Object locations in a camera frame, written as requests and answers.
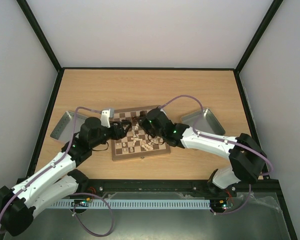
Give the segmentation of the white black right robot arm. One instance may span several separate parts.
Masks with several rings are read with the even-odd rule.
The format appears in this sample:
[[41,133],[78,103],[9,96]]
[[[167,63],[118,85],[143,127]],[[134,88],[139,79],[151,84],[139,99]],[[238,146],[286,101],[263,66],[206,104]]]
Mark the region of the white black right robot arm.
[[171,147],[201,150],[228,159],[229,166],[215,169],[207,181],[208,191],[214,196],[239,182],[255,184],[264,168],[267,156],[248,134],[232,137],[201,132],[187,124],[173,123],[159,107],[142,111],[137,121],[148,135],[162,138]]

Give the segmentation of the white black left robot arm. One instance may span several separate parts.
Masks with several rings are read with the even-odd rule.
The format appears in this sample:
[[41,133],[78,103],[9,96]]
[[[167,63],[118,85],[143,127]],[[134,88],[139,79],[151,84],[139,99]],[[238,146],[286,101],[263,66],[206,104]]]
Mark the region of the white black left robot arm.
[[42,169],[12,188],[0,188],[0,234],[23,233],[33,220],[54,202],[69,195],[82,195],[88,177],[77,168],[95,147],[127,136],[129,120],[102,121],[88,117],[61,151]]

